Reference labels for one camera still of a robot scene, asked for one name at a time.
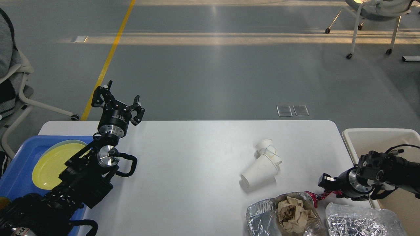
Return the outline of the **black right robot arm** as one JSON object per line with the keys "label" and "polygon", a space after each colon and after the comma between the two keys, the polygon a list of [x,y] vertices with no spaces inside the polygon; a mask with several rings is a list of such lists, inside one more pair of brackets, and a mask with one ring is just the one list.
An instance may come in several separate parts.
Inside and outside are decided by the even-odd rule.
{"label": "black right robot arm", "polygon": [[358,163],[338,177],[321,175],[318,186],[321,194],[311,194],[315,203],[330,194],[353,201],[381,200],[398,189],[419,198],[420,164],[401,157],[406,145],[397,145],[385,152],[369,151]]}

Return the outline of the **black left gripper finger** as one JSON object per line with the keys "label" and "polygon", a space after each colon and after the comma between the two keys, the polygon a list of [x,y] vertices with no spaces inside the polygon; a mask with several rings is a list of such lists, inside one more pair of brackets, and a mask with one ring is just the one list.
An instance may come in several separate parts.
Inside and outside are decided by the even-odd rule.
{"label": "black left gripper finger", "polygon": [[102,108],[103,110],[119,109],[120,102],[115,99],[111,93],[113,81],[110,80],[106,86],[98,86],[93,93],[91,106],[94,108]]}
{"label": "black left gripper finger", "polygon": [[145,114],[145,109],[141,106],[139,100],[140,95],[135,96],[132,105],[126,107],[126,112],[129,115],[130,122],[134,126],[137,126],[139,123],[141,123]]}

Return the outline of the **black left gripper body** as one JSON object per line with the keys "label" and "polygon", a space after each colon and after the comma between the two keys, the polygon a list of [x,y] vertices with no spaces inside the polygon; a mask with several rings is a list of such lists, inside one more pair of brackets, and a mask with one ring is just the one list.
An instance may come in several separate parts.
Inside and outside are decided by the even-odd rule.
{"label": "black left gripper body", "polygon": [[123,138],[127,134],[129,122],[132,118],[130,112],[116,109],[105,109],[102,112],[98,124],[100,134],[111,133],[118,138]]}

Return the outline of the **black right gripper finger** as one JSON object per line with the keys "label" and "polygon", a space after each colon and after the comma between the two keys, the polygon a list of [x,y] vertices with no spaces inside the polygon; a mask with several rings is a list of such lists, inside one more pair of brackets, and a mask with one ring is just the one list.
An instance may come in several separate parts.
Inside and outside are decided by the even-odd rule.
{"label": "black right gripper finger", "polygon": [[337,179],[336,177],[331,177],[327,173],[323,173],[318,181],[318,186],[324,189],[324,192],[327,191],[336,191],[337,190]]}

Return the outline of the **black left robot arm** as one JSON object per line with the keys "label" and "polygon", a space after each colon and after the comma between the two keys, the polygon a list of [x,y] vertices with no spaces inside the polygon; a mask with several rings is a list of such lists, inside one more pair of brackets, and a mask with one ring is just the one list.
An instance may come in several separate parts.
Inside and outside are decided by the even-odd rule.
{"label": "black left robot arm", "polygon": [[103,110],[93,140],[65,162],[59,174],[61,182],[45,195],[29,193],[18,197],[1,210],[2,236],[67,236],[76,226],[90,226],[88,236],[95,236],[94,220],[72,220],[83,207],[93,208],[113,189],[113,176],[129,177],[135,173],[137,158],[116,149],[126,136],[130,123],[138,125],[145,113],[134,98],[132,105],[117,100],[111,93],[112,81],[98,86],[91,105]]}

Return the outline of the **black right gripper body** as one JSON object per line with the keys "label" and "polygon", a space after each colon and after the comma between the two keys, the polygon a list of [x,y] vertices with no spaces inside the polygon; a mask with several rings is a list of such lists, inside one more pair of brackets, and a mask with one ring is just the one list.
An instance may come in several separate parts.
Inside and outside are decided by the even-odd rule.
{"label": "black right gripper body", "polygon": [[353,167],[338,177],[334,178],[334,191],[337,198],[346,198],[353,201],[368,200],[368,195],[373,187],[367,184],[367,181],[356,175],[356,167]]}

